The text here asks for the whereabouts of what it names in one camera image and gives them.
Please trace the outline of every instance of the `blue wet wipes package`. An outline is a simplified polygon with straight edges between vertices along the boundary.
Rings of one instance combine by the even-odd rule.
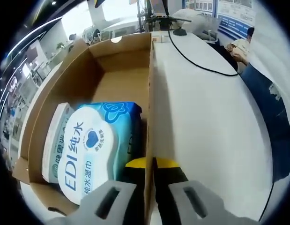
[[[141,108],[133,102],[82,105],[67,122],[58,167],[62,192],[74,202],[107,180],[118,180],[126,163],[141,156]]]

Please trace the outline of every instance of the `blue poster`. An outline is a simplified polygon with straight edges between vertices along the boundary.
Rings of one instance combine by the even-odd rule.
[[[255,25],[253,0],[217,0],[216,17],[222,19],[219,30],[235,38],[246,38]]]

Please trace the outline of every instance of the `wall poster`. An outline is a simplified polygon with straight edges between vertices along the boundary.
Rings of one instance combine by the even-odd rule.
[[[237,38],[246,38],[247,30],[255,24],[254,0],[217,0],[217,18],[221,18],[220,29]]]
[[[214,0],[186,0],[186,8],[201,11],[204,15],[212,16]]]

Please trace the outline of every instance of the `wet wipes package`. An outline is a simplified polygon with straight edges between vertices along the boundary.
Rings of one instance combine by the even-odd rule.
[[[64,149],[64,133],[73,113],[74,109],[68,103],[61,103],[52,117],[42,159],[42,176],[49,183],[58,183],[57,170]]]
[[[59,186],[75,204],[107,180],[118,180],[141,149],[141,108],[133,102],[82,105],[70,117],[58,167]]]

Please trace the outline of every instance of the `heart logo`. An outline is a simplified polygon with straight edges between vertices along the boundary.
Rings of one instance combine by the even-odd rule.
[[[98,136],[95,131],[90,131],[88,134],[88,140],[86,142],[86,145],[88,148],[92,148],[95,146],[95,144],[98,142]]]

